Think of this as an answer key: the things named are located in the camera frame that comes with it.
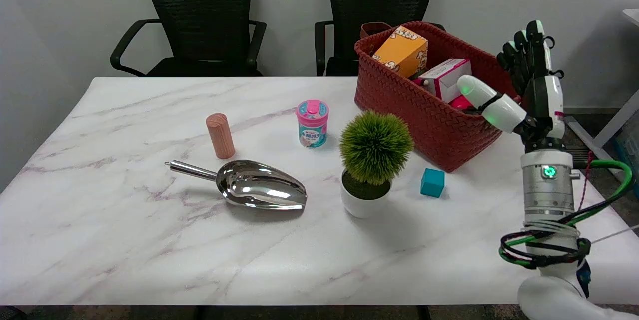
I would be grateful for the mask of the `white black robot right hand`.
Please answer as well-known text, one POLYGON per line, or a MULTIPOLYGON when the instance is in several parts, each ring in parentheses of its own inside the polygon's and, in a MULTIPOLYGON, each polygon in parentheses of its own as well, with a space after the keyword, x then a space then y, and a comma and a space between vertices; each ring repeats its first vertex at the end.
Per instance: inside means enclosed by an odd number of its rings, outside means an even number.
POLYGON ((540 20, 532 20, 514 34, 497 54, 498 65, 510 77, 520 97, 514 101, 473 76, 461 76, 457 88, 493 127, 521 138, 525 152, 564 150, 564 107, 561 70, 552 69, 553 38, 545 35, 540 20))

